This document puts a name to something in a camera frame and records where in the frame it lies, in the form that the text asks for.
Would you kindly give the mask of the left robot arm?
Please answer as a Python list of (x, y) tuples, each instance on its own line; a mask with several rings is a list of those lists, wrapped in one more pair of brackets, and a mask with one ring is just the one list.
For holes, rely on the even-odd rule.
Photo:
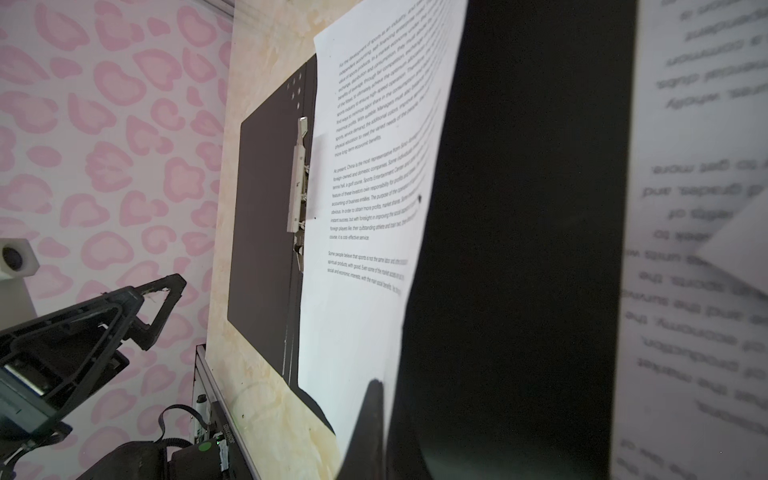
[[(67, 415), (125, 370), (126, 341), (144, 351), (161, 336), (182, 297), (179, 274), (128, 286), (1, 333), (1, 476), (13, 479), (26, 454), (63, 442)], [(98, 460), (85, 479), (221, 479), (216, 441), (166, 434), (129, 441)]]

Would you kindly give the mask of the black A4 clip folder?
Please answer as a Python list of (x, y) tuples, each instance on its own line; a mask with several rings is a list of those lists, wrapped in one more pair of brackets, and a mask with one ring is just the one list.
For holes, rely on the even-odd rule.
[(434, 478), (609, 475), (636, 13), (469, 5), (398, 387)]

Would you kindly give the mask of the printed sheet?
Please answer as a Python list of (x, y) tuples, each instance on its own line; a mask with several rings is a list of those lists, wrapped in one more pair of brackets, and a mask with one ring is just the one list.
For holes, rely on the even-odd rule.
[(298, 384), (349, 449), (369, 383), (394, 404), (463, 1), (363, 1), (315, 37)]
[(767, 297), (698, 254), (767, 184), (767, 5), (638, 5), (613, 479), (767, 475)]

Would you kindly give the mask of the metal folder clip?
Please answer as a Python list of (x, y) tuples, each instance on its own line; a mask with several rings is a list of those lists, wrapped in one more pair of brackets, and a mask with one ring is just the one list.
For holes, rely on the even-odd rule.
[(287, 232), (293, 235), (293, 251), (300, 272), (304, 271), (306, 202), (309, 172), (306, 161), (304, 139), (308, 130), (308, 118), (305, 116), (300, 117), (297, 120), (297, 138), (293, 148), (287, 219)]

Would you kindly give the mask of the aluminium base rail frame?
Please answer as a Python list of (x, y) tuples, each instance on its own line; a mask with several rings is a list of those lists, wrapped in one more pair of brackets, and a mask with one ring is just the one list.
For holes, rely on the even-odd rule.
[(206, 429), (194, 427), (195, 442), (217, 445), (223, 479), (260, 479), (206, 362), (206, 345), (197, 345), (194, 353), (192, 406), (208, 424)]

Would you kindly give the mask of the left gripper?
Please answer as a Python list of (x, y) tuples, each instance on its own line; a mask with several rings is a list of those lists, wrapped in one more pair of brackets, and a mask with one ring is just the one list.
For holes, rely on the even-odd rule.
[[(124, 341), (150, 350), (182, 297), (187, 281), (174, 273), (125, 287), (22, 323), (1, 333), (1, 440), (44, 438), (130, 360)], [(154, 318), (138, 311), (147, 296), (165, 293)]]

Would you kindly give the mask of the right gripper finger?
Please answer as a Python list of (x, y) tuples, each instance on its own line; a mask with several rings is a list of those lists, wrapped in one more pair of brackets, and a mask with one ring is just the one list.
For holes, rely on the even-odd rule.
[(384, 388), (381, 381), (371, 380), (336, 479), (383, 480), (385, 478)]

